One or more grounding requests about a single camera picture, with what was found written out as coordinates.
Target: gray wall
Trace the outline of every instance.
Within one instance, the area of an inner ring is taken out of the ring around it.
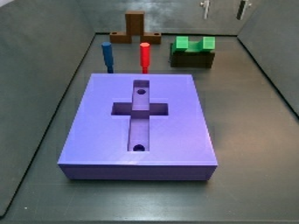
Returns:
[[[94,34],[74,0],[16,0],[0,8],[0,216]]]
[[[236,19],[240,0],[210,0],[208,19],[203,19],[203,0],[78,0],[95,32],[126,30],[126,11],[144,11],[147,32],[238,35],[264,0],[250,0],[243,20]]]
[[[299,115],[298,10],[298,0],[267,0],[238,38]]]

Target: block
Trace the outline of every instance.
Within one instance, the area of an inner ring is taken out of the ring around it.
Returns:
[[[203,37],[199,42],[199,48],[202,52],[210,52],[215,49],[215,37]]]
[[[147,42],[151,45],[162,44],[162,33],[160,32],[146,32],[144,36],[140,36],[140,42]]]
[[[126,12],[126,32],[128,35],[144,35],[144,17],[142,10],[128,10]]]
[[[114,31],[110,33],[110,42],[114,44],[131,44],[132,37],[123,31]]]
[[[190,38],[188,37],[176,37],[172,44],[172,53],[184,52],[190,47]]]
[[[59,166],[70,179],[208,180],[218,159],[192,76],[92,74]]]
[[[132,43],[132,35],[140,36],[140,43],[147,42],[148,44],[162,44],[162,33],[160,32],[146,32],[144,31],[144,17],[146,13],[140,10],[128,10],[126,12],[126,32],[114,31],[110,33],[110,42],[120,44]]]
[[[171,67],[202,67],[211,68],[215,52],[174,52],[170,51]]]

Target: brown wooden block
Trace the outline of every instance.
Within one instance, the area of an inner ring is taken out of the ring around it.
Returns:
[[[146,32],[144,36],[140,36],[140,42],[147,42],[152,45],[162,44],[162,33],[160,32]]]
[[[124,31],[112,31],[110,33],[110,42],[115,44],[131,44],[132,37]]]
[[[146,13],[142,10],[126,12],[126,32],[128,35],[144,35]]]

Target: gray floor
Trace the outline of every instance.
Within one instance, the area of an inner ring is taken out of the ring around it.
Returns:
[[[96,36],[3,221],[299,221],[299,123],[236,38],[216,37],[211,70],[192,74],[219,168],[208,182],[70,181],[56,162],[91,73],[107,71]],[[114,45],[118,73],[140,73],[139,45]]]

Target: green block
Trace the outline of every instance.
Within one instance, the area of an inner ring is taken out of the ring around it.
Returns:
[[[215,49],[215,37],[203,37],[199,42],[200,52],[210,52]]]
[[[174,45],[172,45],[172,53],[174,52],[184,52],[190,46],[190,38],[188,37],[176,37]]]

